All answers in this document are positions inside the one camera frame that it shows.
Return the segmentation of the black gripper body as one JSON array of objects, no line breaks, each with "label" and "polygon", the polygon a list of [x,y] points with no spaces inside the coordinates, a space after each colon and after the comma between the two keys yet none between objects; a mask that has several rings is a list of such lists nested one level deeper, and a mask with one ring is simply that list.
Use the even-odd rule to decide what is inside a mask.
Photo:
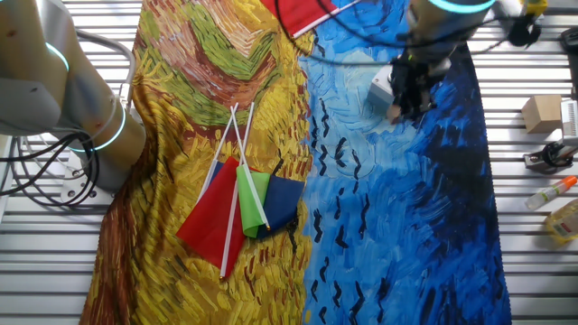
[{"label": "black gripper body", "polygon": [[450,67],[449,59],[434,63],[423,63],[409,59],[399,59],[392,65],[389,83],[395,98],[400,98],[416,92],[430,91],[441,82]]}]

